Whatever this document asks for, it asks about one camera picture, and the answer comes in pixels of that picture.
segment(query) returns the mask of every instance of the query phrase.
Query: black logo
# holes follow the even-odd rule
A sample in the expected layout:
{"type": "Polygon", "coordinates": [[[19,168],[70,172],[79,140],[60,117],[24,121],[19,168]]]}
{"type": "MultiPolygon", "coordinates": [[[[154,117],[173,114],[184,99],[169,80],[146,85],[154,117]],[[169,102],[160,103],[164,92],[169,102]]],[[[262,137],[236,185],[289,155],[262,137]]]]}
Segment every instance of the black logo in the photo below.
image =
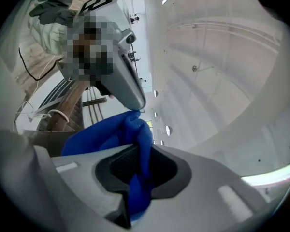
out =
{"type": "Polygon", "coordinates": [[[88,10],[96,10],[111,2],[112,0],[89,0],[83,5],[80,13],[85,13],[88,10]]]}

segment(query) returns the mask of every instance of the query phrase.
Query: blue towel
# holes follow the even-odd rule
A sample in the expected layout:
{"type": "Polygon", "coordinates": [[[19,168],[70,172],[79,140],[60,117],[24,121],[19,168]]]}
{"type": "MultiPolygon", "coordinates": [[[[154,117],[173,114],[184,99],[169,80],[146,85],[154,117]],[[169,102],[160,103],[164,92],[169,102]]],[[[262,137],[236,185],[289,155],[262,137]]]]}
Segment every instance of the blue towel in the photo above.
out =
{"type": "Polygon", "coordinates": [[[139,111],[128,111],[94,124],[70,137],[62,156],[91,153],[127,144],[140,146],[141,174],[134,175],[129,183],[128,207],[130,217],[139,217],[150,204],[154,187],[149,170],[150,149],[153,144],[148,124],[139,119],[139,111]]]}

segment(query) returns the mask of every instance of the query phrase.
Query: black cable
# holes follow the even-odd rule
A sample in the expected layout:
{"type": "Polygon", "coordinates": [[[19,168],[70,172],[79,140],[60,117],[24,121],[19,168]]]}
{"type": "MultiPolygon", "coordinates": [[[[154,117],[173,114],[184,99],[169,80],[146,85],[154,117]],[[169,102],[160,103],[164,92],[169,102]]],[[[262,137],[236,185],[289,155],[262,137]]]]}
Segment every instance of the black cable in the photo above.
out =
{"type": "Polygon", "coordinates": [[[60,60],[63,60],[63,58],[60,58],[60,59],[58,59],[58,60],[56,60],[55,61],[55,63],[54,63],[54,65],[42,76],[42,77],[40,77],[40,78],[35,78],[33,75],[31,75],[31,73],[28,71],[28,69],[27,69],[27,66],[26,66],[26,64],[25,64],[25,61],[24,61],[24,59],[23,59],[23,56],[21,55],[21,53],[20,53],[20,48],[18,48],[18,52],[19,52],[19,56],[20,56],[20,58],[21,58],[21,60],[23,61],[23,64],[24,64],[24,66],[25,66],[25,69],[26,69],[26,71],[27,71],[27,73],[29,74],[29,76],[31,76],[35,81],[40,81],[40,80],[42,80],[44,77],[46,77],[46,75],[47,74],[49,74],[53,69],[54,69],[54,67],[56,66],[56,62],[57,61],[60,61],[60,60]]]}

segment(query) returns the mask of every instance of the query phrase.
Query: blue cloth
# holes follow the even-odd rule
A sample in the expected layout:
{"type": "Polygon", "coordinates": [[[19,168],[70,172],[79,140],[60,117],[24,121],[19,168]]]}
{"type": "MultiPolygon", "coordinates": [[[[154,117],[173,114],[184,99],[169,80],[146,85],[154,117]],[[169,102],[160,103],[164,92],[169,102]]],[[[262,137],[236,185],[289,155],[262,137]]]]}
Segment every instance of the blue cloth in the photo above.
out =
{"type": "Polygon", "coordinates": [[[138,144],[141,174],[135,174],[129,183],[130,217],[147,209],[150,204],[150,193],[154,187],[149,170],[153,138],[148,124],[139,119],[140,114],[139,111],[128,111],[102,120],[70,137],[61,153],[62,156],[79,155],[127,144],[138,144]]]}

